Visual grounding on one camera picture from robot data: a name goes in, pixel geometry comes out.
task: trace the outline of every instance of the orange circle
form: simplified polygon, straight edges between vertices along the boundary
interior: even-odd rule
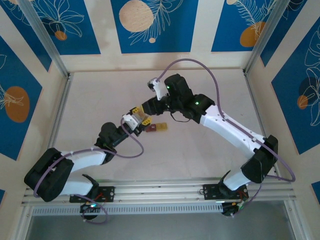
[[[7,116],[16,123],[23,123],[27,119],[30,110],[28,93],[22,87],[12,86],[6,91],[6,94],[9,95],[4,96],[5,99],[9,101],[4,106]],[[10,101],[10,98],[16,100],[18,103]]]
[[[308,106],[308,98],[305,95],[299,96],[297,104],[300,109],[305,109]]]
[[[54,33],[54,36],[60,41],[64,41],[67,39],[67,34],[65,34],[63,31],[56,31]]]
[[[255,46],[262,30],[265,27],[265,24],[266,23],[264,21],[260,21],[247,27],[241,34],[240,44],[246,48]]]

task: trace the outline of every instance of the black cable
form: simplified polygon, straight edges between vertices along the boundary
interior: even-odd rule
[[[191,119],[189,119],[188,121],[179,121],[179,120],[176,120],[175,117],[173,116],[172,112],[170,112],[170,116],[172,117],[173,120],[175,120],[176,122],[178,123],[187,123],[189,122]]]

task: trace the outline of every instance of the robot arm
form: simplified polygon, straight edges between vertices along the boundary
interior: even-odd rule
[[[244,152],[248,161],[240,169],[227,172],[219,183],[218,191],[227,199],[234,197],[237,190],[249,182],[261,183],[277,161],[269,151],[255,141],[259,140],[277,152],[278,141],[275,137],[264,138],[245,128],[224,112],[222,117],[215,102],[203,94],[194,95],[186,80],[179,74],[168,77],[164,83],[156,78],[152,79],[148,82],[148,86],[156,96],[142,104],[143,111],[138,108],[130,110],[122,117],[124,123],[119,127],[111,122],[105,123],[95,143],[99,149],[71,154],[44,178],[37,191],[43,200],[49,202],[59,195],[74,194],[94,199],[99,192],[98,183],[87,175],[73,177],[71,173],[89,166],[108,163],[117,153],[115,147],[129,136],[128,133],[138,137],[150,125],[149,116],[161,115],[164,112],[180,112],[187,119],[217,132]],[[226,119],[242,127],[254,138],[248,137]],[[64,152],[59,152],[55,148],[48,149],[26,175],[25,183],[34,190],[44,172],[61,156],[64,156]]]

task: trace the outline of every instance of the vent grille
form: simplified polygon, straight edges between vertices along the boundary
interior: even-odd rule
[[[104,207],[109,215],[135,214],[190,214],[190,213],[220,213],[221,203],[181,203],[181,204],[128,204],[108,205]],[[80,214],[80,206],[36,206],[33,216],[74,216]],[[96,209],[86,215],[103,215]]]

